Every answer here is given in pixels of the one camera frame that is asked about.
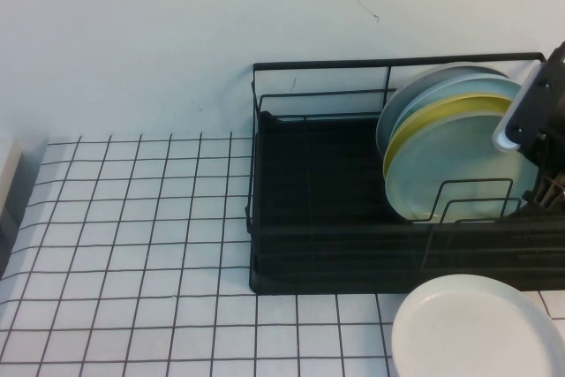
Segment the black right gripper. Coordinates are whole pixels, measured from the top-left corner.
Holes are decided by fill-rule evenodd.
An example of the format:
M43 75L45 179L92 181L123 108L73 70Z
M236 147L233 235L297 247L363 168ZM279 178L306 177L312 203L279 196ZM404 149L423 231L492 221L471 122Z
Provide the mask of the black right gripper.
M543 171L564 171L564 90L532 87L520 105L520 152ZM564 209L564 182L542 180L522 196L527 205Z

